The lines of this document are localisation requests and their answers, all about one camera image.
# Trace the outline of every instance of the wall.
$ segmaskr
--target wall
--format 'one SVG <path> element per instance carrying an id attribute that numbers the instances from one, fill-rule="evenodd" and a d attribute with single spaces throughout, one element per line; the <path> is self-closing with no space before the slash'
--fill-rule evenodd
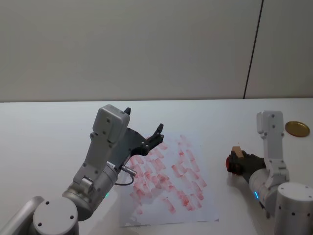
<path id="1" fill-rule="evenodd" d="M 0 101 L 242 98 L 259 0 L 1 0 Z"/>
<path id="2" fill-rule="evenodd" d="M 313 1 L 266 0 L 246 98 L 313 97 Z"/>

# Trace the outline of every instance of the table surface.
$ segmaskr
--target table surface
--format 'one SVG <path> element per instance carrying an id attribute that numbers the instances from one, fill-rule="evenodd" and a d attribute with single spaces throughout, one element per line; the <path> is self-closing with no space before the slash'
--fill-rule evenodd
<path id="1" fill-rule="evenodd" d="M 0 104 L 0 228 L 31 197 L 61 196 L 85 159 L 97 110 L 112 104 L 132 108 L 129 126 L 153 133 L 160 122 L 164 133 L 196 133 L 220 220 L 169 224 L 120 230 L 118 187 L 93 216 L 80 222 L 81 235 L 271 234 L 273 219 L 266 220 L 258 201 L 241 177 L 228 174 L 225 160 L 232 146 L 263 155 L 256 131 L 256 114 L 280 110 L 284 122 L 298 120 L 313 127 L 313 99 L 41 102 Z M 291 181 L 313 187 L 312 135 L 285 134 L 284 160 Z"/>

